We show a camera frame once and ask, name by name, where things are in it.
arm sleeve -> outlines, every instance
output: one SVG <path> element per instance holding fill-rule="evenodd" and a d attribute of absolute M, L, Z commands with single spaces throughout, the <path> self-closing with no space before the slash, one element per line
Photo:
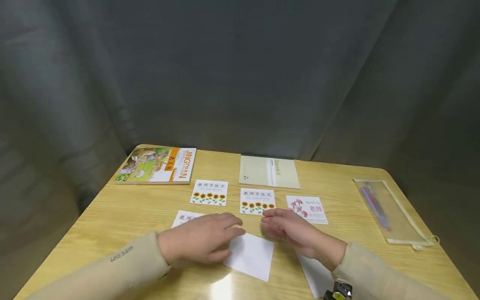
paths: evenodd
<path fill-rule="evenodd" d="M 156 232 L 147 234 L 27 299 L 110 300 L 129 295 L 135 288 L 158 280 L 170 269 L 160 253 L 156 236 Z"/>
<path fill-rule="evenodd" d="M 389 267 L 378 255 L 349 243 L 342 263 L 332 272 L 353 287 L 355 300 L 445 300 L 445 296 Z"/>

book cover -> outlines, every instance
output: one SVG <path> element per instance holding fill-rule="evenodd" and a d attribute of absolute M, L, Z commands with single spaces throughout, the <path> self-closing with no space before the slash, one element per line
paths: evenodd
<path fill-rule="evenodd" d="M 295 161 L 244 155 L 240 157 L 239 183 L 300 188 Z"/>
<path fill-rule="evenodd" d="M 118 172 L 119 184 L 189 184 L 196 148 L 135 148 Z"/>

white square paper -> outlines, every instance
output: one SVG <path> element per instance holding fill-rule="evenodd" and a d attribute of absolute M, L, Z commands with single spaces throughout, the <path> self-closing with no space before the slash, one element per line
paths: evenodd
<path fill-rule="evenodd" d="M 242 214 L 261 215 L 264 210 L 275 207 L 273 190 L 240 190 L 240 213 Z"/>
<path fill-rule="evenodd" d="M 226 181 L 197 180 L 190 203 L 225 206 L 227 189 L 228 182 Z"/>
<path fill-rule="evenodd" d="M 200 216 L 203 216 L 203 214 L 179 210 L 175 220 L 173 221 L 172 228 L 177 227 L 178 225 L 182 225 L 183 223 L 188 222 L 192 219 L 198 218 Z"/>
<path fill-rule="evenodd" d="M 312 224 L 328 224 L 324 207 L 318 197 L 287 196 L 288 209 Z"/>
<path fill-rule="evenodd" d="M 332 273 L 321 262 L 298 253 L 297 257 L 315 299 L 323 297 L 327 290 L 333 290 Z"/>
<path fill-rule="evenodd" d="M 274 243 L 245 233 L 230 242 L 233 254 L 224 265 L 268 282 Z"/>

left hand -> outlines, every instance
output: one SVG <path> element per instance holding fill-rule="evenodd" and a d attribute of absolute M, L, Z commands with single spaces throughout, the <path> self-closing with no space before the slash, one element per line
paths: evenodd
<path fill-rule="evenodd" d="M 180 259 L 199 263 L 218 263 L 227 259 L 232 251 L 228 245 L 245 230 L 242 220 L 231 213 L 201 216 L 175 228 L 160 232 L 158 246 L 168 264 Z"/>

hand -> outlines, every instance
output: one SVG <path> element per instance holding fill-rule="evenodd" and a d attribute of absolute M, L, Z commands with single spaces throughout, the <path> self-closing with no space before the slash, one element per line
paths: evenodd
<path fill-rule="evenodd" d="M 301 255 L 320 261 L 331 272 L 342 262 L 347 244 L 321 232 L 301 216 L 286 209 L 263 212 L 262 230 L 274 239 L 286 240 Z"/>
<path fill-rule="evenodd" d="M 217 263 L 228 258 L 230 241 L 245 234 L 233 225 L 242 220 L 230 213 L 206 215 L 190 220 L 157 236 L 158 246 L 165 261 L 172 264 L 179 259 L 199 263 Z"/>

